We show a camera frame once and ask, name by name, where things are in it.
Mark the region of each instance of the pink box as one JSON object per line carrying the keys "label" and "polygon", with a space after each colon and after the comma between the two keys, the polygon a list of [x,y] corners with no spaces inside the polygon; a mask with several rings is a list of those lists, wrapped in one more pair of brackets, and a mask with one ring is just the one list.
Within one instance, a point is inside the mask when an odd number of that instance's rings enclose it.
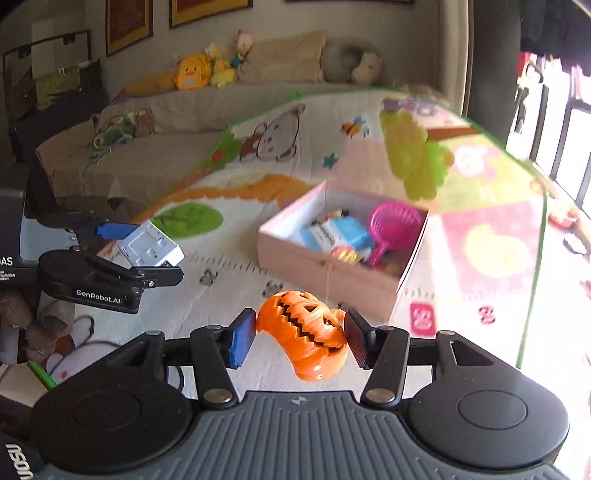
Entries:
{"label": "pink box", "polygon": [[370,319],[387,322],[396,305],[398,291],[408,277],[417,251],[423,241],[428,211],[423,215],[423,229],[417,243],[396,252],[404,266],[400,278],[352,265],[329,254],[298,245],[290,239],[324,212],[348,209],[352,216],[367,223],[371,212],[381,203],[392,200],[362,193],[341,183],[325,181],[283,209],[259,228],[258,256],[260,265],[269,272],[310,292],[321,300],[332,300],[354,307]]}

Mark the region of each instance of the framed picture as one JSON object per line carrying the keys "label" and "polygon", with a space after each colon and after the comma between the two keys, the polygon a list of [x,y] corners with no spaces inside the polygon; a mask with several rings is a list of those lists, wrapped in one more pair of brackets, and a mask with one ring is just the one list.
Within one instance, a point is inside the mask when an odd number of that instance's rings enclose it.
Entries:
{"label": "framed picture", "polygon": [[[295,2],[322,2],[324,0],[285,0],[285,2],[292,4]],[[361,0],[364,2],[382,2],[383,4],[403,4],[403,5],[413,5],[414,0]]]}
{"label": "framed picture", "polygon": [[252,8],[253,0],[169,0],[170,28],[242,8]]}
{"label": "framed picture", "polygon": [[153,0],[106,0],[107,56],[154,35]]}

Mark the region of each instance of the orange pumpkin toy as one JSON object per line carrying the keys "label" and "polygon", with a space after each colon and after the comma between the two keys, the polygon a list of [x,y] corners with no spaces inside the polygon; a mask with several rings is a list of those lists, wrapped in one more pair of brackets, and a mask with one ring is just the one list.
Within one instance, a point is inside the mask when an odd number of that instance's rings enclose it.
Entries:
{"label": "orange pumpkin toy", "polygon": [[261,306],[257,331],[266,330],[279,342],[302,380],[332,377],[347,360],[347,340],[339,322],[343,310],[330,310],[310,293],[279,292]]}

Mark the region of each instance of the black curtain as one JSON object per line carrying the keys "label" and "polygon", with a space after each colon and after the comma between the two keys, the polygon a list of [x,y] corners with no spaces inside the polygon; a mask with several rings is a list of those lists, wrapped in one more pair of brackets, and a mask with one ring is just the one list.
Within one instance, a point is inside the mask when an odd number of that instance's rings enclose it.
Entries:
{"label": "black curtain", "polygon": [[472,18],[467,117],[506,146],[515,114],[521,40],[519,0],[472,0]]}

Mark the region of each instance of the play mat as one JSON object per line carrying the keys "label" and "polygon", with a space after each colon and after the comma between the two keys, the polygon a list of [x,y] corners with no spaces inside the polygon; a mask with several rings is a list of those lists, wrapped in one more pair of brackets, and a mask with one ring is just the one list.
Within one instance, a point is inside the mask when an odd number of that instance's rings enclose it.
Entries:
{"label": "play mat", "polygon": [[[235,125],[199,160],[192,175],[135,219],[153,219],[179,243],[183,282],[146,290],[136,316],[76,306],[69,349],[47,362],[57,382],[146,330],[177,338],[204,325],[228,325],[244,307],[258,310],[269,295],[297,288],[258,265],[258,228],[326,178],[430,210],[391,325],[414,336],[456,330],[520,365],[545,197],[531,188],[533,171],[476,126],[441,106],[389,90],[316,95]],[[174,159],[163,158],[163,168],[168,161]],[[125,262],[113,246],[103,253]],[[333,299],[327,303],[336,306]],[[359,394],[368,374],[349,355],[331,379],[306,383],[266,333],[257,335],[244,366],[230,372],[239,394]],[[170,379],[194,397],[192,375],[179,370]]]}

